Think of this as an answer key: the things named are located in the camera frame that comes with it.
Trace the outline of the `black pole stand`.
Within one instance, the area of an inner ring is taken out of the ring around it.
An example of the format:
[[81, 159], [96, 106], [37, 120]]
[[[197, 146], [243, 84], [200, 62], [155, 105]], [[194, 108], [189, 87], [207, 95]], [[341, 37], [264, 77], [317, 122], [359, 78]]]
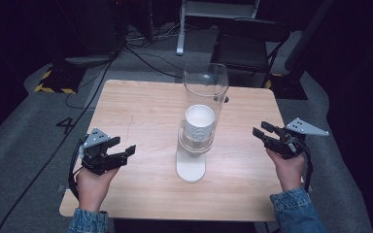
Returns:
[[284, 76], [274, 76], [270, 79], [270, 88], [273, 91], [276, 99], [308, 99], [300, 79], [305, 73], [307, 65], [310, 61], [308, 55], [312, 48], [313, 38], [333, 1], [334, 0], [323, 0], [322, 4], [312, 17], [311, 21], [306, 27], [306, 30], [285, 63], [285, 68], [289, 69], [289, 72]]

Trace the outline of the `person's right hand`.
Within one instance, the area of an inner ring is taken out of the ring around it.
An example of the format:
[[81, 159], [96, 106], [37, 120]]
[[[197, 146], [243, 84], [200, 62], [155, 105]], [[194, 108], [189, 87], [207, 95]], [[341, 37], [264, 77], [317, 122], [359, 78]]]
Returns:
[[276, 174], [282, 191], [297, 189], [301, 186], [301, 176], [304, 168], [304, 158], [301, 155], [283, 159], [276, 152], [267, 149], [266, 153], [276, 167]]

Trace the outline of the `person's left hand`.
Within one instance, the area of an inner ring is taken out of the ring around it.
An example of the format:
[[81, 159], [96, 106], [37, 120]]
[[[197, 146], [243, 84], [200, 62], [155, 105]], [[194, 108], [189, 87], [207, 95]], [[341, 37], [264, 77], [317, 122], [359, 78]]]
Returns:
[[98, 213], [119, 168], [97, 175], [83, 168], [77, 175], [79, 208]]

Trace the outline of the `black stand with striped base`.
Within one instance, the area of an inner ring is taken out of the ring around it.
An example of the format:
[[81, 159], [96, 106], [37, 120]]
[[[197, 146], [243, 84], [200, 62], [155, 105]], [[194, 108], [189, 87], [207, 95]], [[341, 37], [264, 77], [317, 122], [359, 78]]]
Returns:
[[114, 60], [114, 55], [90, 55], [67, 57], [65, 66], [51, 65], [35, 87], [36, 92], [77, 93], [88, 68], [105, 65]]

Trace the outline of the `white paper cup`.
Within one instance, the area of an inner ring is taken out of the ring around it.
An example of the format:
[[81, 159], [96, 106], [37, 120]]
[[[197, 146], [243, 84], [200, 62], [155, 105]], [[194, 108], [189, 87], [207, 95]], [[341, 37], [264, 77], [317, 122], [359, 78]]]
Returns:
[[215, 114], [206, 105], [192, 105], [186, 109], [183, 139], [189, 147], [205, 147], [213, 133]]

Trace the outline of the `white desk frame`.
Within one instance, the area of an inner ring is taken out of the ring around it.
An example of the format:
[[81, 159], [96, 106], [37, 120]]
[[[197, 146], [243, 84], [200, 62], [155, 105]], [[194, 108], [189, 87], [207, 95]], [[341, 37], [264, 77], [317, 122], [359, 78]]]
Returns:
[[184, 54], [185, 24], [187, 17], [214, 17], [214, 18], [255, 18], [260, 0], [254, 0], [251, 4], [232, 4], [198, 0], [182, 0], [180, 8], [180, 32], [176, 55]]

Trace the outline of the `clear tube cup dispenser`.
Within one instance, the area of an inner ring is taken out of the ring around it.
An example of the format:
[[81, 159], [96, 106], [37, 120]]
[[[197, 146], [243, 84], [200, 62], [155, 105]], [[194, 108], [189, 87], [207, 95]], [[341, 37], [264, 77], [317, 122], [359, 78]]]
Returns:
[[[220, 119], [223, 97], [227, 96], [229, 79], [227, 68], [219, 63], [187, 64], [183, 74], [176, 171], [187, 183], [199, 182], [206, 173], [206, 153], [212, 148]], [[203, 148], [189, 147], [183, 139], [185, 113], [192, 105], [206, 105], [215, 114], [212, 136]]]

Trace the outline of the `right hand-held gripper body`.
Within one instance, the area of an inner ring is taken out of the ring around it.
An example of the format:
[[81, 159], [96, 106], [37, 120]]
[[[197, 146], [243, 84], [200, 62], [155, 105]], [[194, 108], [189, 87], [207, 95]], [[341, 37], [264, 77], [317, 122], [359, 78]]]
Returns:
[[295, 157], [306, 151], [305, 136], [328, 136], [329, 132], [312, 125], [301, 118], [296, 118], [285, 127], [284, 132], [276, 134], [278, 139], [272, 138], [269, 142], [264, 142], [264, 146], [284, 159]]

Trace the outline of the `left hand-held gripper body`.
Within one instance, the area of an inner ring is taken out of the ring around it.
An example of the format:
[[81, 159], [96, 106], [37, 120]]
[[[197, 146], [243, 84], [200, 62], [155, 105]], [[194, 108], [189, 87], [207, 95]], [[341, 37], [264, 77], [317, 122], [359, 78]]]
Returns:
[[112, 137], [99, 128], [93, 128], [85, 136], [81, 145], [82, 166], [97, 175], [103, 175], [107, 171], [119, 168], [123, 161], [112, 159], [111, 155], [107, 154], [108, 149], [105, 148], [105, 143], [110, 139]]

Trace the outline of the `black folding chair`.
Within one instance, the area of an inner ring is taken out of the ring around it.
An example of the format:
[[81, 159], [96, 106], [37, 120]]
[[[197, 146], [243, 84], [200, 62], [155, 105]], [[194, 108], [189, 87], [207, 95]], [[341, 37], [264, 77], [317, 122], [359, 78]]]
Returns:
[[276, 20], [237, 17], [224, 22], [213, 48], [212, 63], [229, 69], [263, 74], [265, 86], [280, 47], [290, 30]]

